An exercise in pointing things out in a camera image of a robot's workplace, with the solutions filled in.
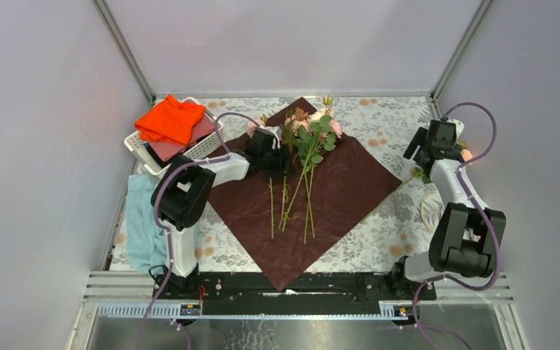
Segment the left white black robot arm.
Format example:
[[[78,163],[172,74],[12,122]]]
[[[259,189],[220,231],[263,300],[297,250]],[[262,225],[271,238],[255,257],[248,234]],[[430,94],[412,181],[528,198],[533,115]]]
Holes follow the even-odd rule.
[[[280,127],[259,126],[242,149],[224,155],[173,158],[151,204],[155,221],[166,234],[166,266],[173,274],[168,288],[177,298],[186,300],[196,293],[197,281],[190,275],[198,265],[195,232],[213,187],[258,173],[275,179],[294,170]]]

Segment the peach fake flower stem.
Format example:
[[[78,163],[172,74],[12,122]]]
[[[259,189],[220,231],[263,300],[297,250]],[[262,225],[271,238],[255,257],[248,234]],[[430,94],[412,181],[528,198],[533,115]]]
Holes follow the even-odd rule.
[[[459,163],[464,163],[473,158],[473,154],[467,148],[465,141],[459,141],[454,146],[453,159]],[[411,176],[416,179],[421,179],[424,184],[433,184],[430,172],[423,167],[422,164],[416,162],[416,166],[411,169]]]

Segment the dried brown fake flower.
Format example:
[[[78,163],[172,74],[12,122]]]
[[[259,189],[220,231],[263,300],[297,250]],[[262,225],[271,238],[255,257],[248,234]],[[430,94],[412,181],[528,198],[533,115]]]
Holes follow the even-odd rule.
[[[289,202],[289,187],[288,178],[293,175],[295,170],[295,137],[300,127],[300,123],[308,117],[308,112],[304,111],[300,107],[295,107],[290,109],[285,114],[285,120],[283,124],[283,134],[282,134],[282,144],[283,149],[286,150],[287,154],[287,166],[285,167],[283,182],[282,182],[282,201],[281,201],[281,218],[279,221],[278,229],[284,232],[284,226],[288,218],[287,204]]]

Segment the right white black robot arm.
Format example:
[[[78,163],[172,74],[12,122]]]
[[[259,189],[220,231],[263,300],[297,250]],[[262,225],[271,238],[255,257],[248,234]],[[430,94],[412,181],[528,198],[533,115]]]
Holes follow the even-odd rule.
[[[389,291],[407,300],[418,282],[439,273],[487,278],[496,268],[496,253],[505,229],[501,211],[490,209],[476,193],[462,162],[457,133],[461,122],[432,120],[420,128],[404,153],[433,183],[445,206],[426,253],[405,257],[402,273],[389,280]]]

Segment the pink fake flower bunch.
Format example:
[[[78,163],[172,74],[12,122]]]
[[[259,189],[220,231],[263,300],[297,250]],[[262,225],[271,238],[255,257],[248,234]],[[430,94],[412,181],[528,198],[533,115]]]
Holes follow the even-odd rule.
[[[297,148],[297,158],[302,166],[302,171],[295,194],[297,195],[301,184],[304,184],[306,191],[304,244],[307,243],[309,236],[312,238],[316,237],[312,201],[315,170],[324,160],[324,153],[332,152],[336,148],[336,142],[341,136],[341,126],[329,114],[323,114],[318,120],[310,120],[308,126],[301,125],[297,130],[295,147]]]

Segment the dark red wrapping paper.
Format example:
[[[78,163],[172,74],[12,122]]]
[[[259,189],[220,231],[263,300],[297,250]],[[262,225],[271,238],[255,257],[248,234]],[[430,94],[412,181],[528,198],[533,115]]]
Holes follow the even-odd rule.
[[[288,178],[293,194],[298,175]],[[261,173],[221,184],[211,191],[209,205],[245,248],[277,290],[287,288],[374,210],[400,180],[381,165],[353,136],[343,132],[332,152],[317,166],[312,194],[316,237],[303,243],[305,187],[300,188],[284,232],[281,216],[282,179],[273,180],[275,233],[271,238],[270,190]]]

